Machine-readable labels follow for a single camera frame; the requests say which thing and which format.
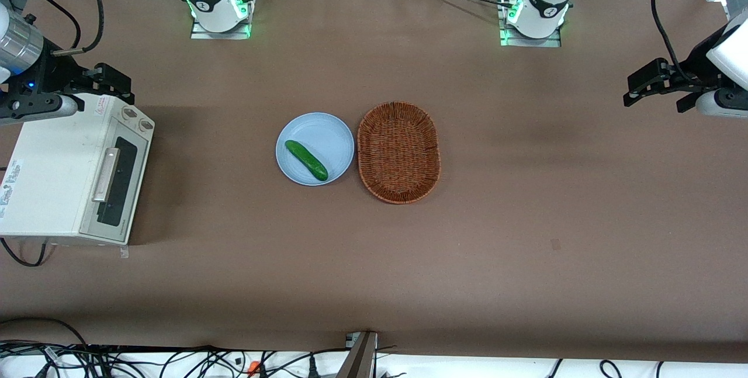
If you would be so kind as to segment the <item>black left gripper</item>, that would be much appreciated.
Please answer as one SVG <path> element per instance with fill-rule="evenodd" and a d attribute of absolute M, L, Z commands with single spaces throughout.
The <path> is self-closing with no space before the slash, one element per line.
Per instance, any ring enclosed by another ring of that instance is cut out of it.
<path fill-rule="evenodd" d="M 697 92 L 708 92 L 731 86 L 729 79 L 707 58 L 707 52 L 721 42 L 719 39 L 705 39 L 690 51 L 684 61 L 678 61 L 670 41 L 666 48 L 673 62 L 670 77 L 670 64 L 665 58 L 655 58 L 640 69 L 628 75 L 628 93 L 622 96 L 625 107 L 631 107 L 643 98 L 671 93 L 688 93 L 676 102 L 676 109 L 684 113 L 695 108 Z"/>

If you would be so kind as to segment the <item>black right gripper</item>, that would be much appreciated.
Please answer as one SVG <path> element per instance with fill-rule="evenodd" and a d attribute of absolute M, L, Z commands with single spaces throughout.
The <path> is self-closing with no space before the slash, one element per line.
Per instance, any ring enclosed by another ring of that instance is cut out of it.
<path fill-rule="evenodd" d="M 81 76 L 83 91 L 134 105 L 131 78 L 109 64 L 84 71 L 72 57 L 40 56 L 28 69 L 11 72 L 3 81 L 8 90 L 2 93 L 1 120 L 46 120 L 84 111 L 85 101 L 70 90 Z"/>

